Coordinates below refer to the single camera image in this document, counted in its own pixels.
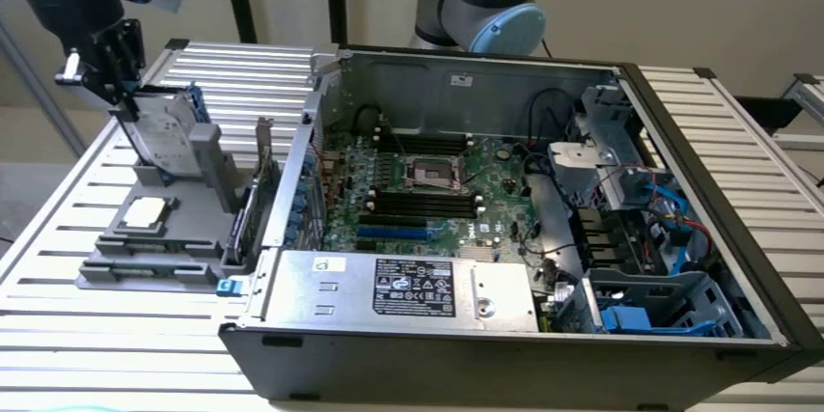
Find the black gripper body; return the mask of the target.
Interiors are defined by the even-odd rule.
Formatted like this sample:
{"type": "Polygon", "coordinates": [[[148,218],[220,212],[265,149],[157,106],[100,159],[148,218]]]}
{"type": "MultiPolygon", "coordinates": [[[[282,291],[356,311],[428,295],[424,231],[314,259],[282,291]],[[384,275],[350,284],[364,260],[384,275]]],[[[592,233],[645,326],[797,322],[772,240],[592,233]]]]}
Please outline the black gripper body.
{"type": "Polygon", "coordinates": [[[25,0],[64,48],[84,48],[124,17],[121,0],[25,0]]]}

